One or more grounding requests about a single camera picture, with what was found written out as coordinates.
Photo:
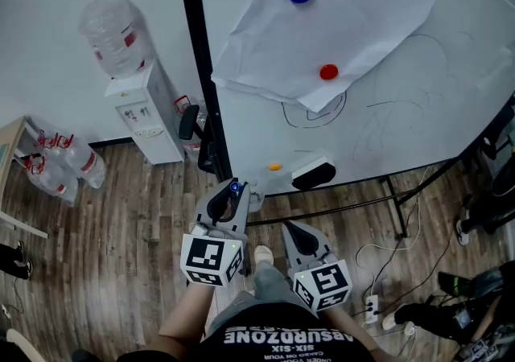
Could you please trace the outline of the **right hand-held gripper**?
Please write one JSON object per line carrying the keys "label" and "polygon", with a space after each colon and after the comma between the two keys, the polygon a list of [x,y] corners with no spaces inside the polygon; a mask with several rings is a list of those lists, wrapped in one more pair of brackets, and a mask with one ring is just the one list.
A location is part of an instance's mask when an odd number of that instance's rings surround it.
{"label": "right hand-held gripper", "polygon": [[285,221],[282,239],[292,290],[304,305],[323,311],[347,300],[352,290],[347,263],[329,253],[323,232],[302,222]]}

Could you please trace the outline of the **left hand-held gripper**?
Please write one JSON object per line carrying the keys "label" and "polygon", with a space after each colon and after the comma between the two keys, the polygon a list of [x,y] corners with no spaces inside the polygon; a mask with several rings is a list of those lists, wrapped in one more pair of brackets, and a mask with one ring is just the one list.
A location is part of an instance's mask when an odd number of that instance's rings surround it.
{"label": "left hand-held gripper", "polygon": [[244,262],[249,186],[228,179],[197,202],[189,233],[183,235],[180,269],[189,282],[228,286]]}

